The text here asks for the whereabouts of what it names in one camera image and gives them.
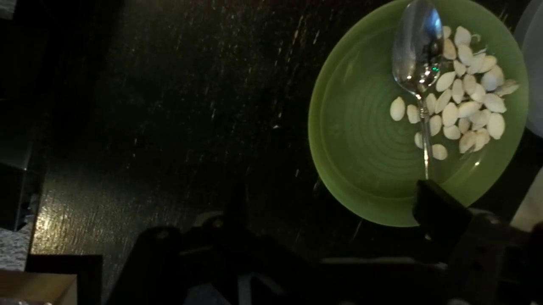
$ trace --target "metal spoon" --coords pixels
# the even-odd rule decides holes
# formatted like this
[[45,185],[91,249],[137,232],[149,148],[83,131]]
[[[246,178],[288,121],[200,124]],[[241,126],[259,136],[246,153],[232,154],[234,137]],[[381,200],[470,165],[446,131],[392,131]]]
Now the metal spoon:
[[410,2],[397,26],[392,75],[398,87],[415,97],[420,109],[426,180],[429,180],[431,146],[424,97],[441,75],[441,53],[443,26],[437,9],[429,0]]

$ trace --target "spoon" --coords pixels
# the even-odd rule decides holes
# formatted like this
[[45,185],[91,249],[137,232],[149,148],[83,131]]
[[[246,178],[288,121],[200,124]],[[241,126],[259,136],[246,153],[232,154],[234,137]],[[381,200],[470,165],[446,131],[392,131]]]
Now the spoon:
[[410,2],[397,26],[392,46],[392,75],[395,83],[417,100],[420,110],[426,180],[429,180],[431,146],[424,97],[441,75],[441,53],[443,26],[437,9],[429,0]]

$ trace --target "green plate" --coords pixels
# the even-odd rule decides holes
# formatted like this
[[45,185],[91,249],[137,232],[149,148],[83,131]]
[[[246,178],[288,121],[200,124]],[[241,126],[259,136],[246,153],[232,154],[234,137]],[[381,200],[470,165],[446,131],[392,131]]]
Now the green plate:
[[[393,122],[390,102],[402,95],[392,80],[390,48],[407,2],[390,2],[351,27],[325,60],[308,109],[308,146],[325,188],[353,214],[392,227],[417,226],[410,210],[415,182],[422,178],[420,151],[412,136],[417,126]],[[471,0],[434,0],[444,24],[478,32],[495,54],[505,78],[521,88],[505,99],[505,134],[475,154],[436,165],[434,180],[463,205],[480,198],[509,165],[524,131],[527,76],[522,54],[488,10]]]

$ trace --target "table surface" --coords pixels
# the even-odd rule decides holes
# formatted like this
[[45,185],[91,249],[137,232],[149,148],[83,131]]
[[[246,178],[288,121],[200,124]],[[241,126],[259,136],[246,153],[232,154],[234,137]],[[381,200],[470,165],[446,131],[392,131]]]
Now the table surface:
[[[510,29],[527,0],[483,0]],[[419,256],[419,229],[359,221],[319,183],[308,97],[339,38],[385,0],[84,0],[52,36],[59,87],[32,254],[101,254],[103,298],[144,229],[188,231],[242,192],[247,227],[308,261]],[[527,134],[505,176],[536,170]],[[512,217],[529,182],[480,207]]]

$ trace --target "dark table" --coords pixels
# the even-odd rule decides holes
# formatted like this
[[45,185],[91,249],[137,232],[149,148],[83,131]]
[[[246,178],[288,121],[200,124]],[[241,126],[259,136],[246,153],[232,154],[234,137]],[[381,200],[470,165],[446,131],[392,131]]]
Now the dark table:
[[[512,29],[526,2],[482,4]],[[308,261],[429,259],[420,229],[373,226],[337,205],[307,149],[320,65],[381,4],[83,0],[27,9],[27,21],[51,27],[42,82],[54,88],[32,254],[101,254],[105,298],[144,229],[188,231],[196,215],[237,198],[254,234]],[[526,158],[532,149],[541,146],[526,134],[504,175],[526,178],[512,188],[497,183],[478,207],[512,217],[538,170]]]

